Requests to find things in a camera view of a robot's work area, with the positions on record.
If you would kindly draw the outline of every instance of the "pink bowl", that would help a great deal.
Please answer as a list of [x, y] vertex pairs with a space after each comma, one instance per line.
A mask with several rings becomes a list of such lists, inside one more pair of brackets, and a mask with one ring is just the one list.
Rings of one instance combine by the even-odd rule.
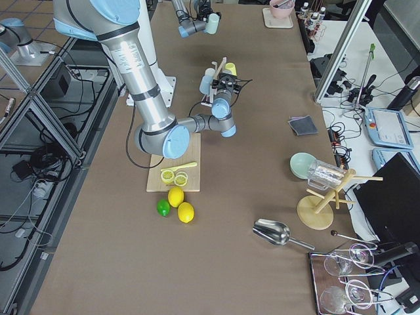
[[280, 8], [273, 7], [274, 5], [277, 5], [278, 3], [283, 2], [284, 0], [271, 0], [270, 1], [270, 12], [271, 15], [275, 18], [287, 18], [290, 13], [295, 8], [295, 2], [293, 0], [290, 0], [289, 2], [286, 2], [284, 5], [282, 5]]

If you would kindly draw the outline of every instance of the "wine glass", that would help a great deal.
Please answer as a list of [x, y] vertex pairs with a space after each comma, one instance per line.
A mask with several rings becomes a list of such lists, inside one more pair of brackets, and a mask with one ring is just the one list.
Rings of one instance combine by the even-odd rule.
[[325, 270], [336, 277], [348, 276], [353, 271], [354, 266], [361, 269], [375, 267], [373, 265], [373, 252], [368, 246], [355, 243], [348, 250], [336, 249], [324, 261]]
[[373, 304], [373, 295], [369, 287], [360, 280], [347, 282], [345, 288], [331, 286], [320, 297], [321, 306], [331, 314], [357, 314], [352, 306], [367, 309]]

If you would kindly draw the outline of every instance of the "gray cloth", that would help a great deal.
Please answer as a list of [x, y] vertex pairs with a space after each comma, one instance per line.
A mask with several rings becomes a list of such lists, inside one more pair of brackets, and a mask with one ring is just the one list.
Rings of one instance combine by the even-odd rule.
[[318, 130], [309, 115], [304, 117], [291, 117], [288, 121], [297, 136], [316, 135]]

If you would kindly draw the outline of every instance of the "lime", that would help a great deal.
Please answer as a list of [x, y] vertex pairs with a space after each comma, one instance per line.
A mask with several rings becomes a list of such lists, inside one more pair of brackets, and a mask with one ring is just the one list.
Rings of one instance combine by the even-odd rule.
[[194, 218], [194, 208], [188, 202], [183, 202], [178, 208], [178, 218], [183, 223], [188, 223]]
[[184, 190], [179, 187], [172, 187], [168, 193], [169, 204], [177, 208], [184, 201]]
[[171, 206], [169, 205], [169, 202], [166, 199], [160, 199], [157, 202], [156, 209], [162, 217], [166, 217], [171, 211]]

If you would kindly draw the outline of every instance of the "white table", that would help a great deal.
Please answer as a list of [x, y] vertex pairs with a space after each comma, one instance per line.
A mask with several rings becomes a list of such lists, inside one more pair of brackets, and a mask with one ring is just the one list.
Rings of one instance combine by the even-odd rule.
[[[309, 60], [324, 56], [325, 54], [333, 53], [339, 37], [344, 30], [346, 22], [324, 21], [323, 25], [325, 26], [324, 33], [321, 36], [319, 42], [316, 43], [315, 51], [312, 54], [308, 54]], [[404, 82], [400, 75], [394, 75], [384, 81], [390, 75], [396, 74], [398, 70], [395, 69], [385, 50], [382, 48], [379, 40], [376, 38], [374, 32], [366, 22], [362, 22], [360, 24], [356, 35], [354, 36], [346, 51], [345, 61], [341, 64], [341, 69], [347, 73], [346, 78], [349, 79], [350, 82], [354, 82], [357, 85], [361, 84], [366, 62], [368, 61], [368, 53], [371, 43], [375, 44], [375, 58], [370, 63], [366, 81], [369, 79], [371, 74], [376, 74], [377, 79], [374, 81], [373, 85], [378, 87], [380, 90], [384, 92], [393, 92], [402, 88], [404, 86]], [[347, 148], [352, 148], [350, 154], [351, 161], [348, 163], [349, 167], [355, 169], [359, 175], [372, 176], [376, 172], [376, 166], [371, 157], [371, 151], [375, 146], [367, 136], [366, 129], [361, 118], [360, 121], [355, 121], [352, 119], [354, 112], [346, 113], [348, 109], [351, 109], [351, 106], [349, 106], [350, 103], [345, 102], [344, 106], [342, 105], [340, 108], [340, 103], [347, 99], [347, 95], [348, 91], [345, 89], [342, 93], [342, 99], [340, 99], [341, 95], [336, 93], [334, 96], [330, 98], [324, 98], [322, 100], [322, 107], [324, 107], [325, 125], [326, 127], [329, 127], [332, 123], [341, 121], [345, 124], [346, 129], [358, 131], [358, 124], [362, 124], [360, 136], [357, 138], [345, 140], [342, 142], [342, 144]], [[378, 90], [374, 90], [372, 95], [376, 97], [373, 98], [373, 101], [369, 103], [368, 106], [375, 108], [386, 108], [394, 98], [394, 96], [391, 94], [383, 94]], [[420, 125], [420, 117], [405, 117], [405, 119], [406, 121]], [[416, 128], [412, 125], [408, 125], [408, 129], [419, 130], [419, 128]], [[345, 133], [345, 136], [348, 138], [357, 135], [358, 132], [349, 131]], [[411, 139], [414, 142], [413, 153], [416, 159], [420, 161], [420, 134], [412, 133]], [[352, 200], [356, 200], [352, 190], [348, 191], [348, 195]], [[353, 206], [350, 214], [352, 217], [354, 231], [361, 238], [364, 240], [372, 240], [375, 238], [375, 236], [370, 232], [369, 227], [366, 224], [365, 216], [358, 204]], [[386, 291], [397, 296], [407, 287], [407, 283], [403, 280], [402, 283], [387, 287]], [[383, 313], [382, 310], [379, 310], [380, 314], [392, 314], [399, 307], [397, 302], [383, 303], [383, 306], [387, 313]], [[420, 314], [420, 310], [417, 310], [412, 314], [418, 315]]]

